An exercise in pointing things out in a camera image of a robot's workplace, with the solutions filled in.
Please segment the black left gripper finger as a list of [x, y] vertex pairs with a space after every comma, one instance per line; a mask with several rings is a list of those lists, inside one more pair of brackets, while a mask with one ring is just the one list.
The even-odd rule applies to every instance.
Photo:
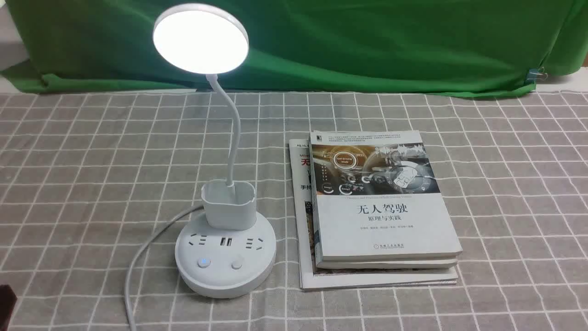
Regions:
[[8, 328], [12, 318], [14, 307], [17, 303], [15, 295], [10, 285], [0, 285], [0, 327]]

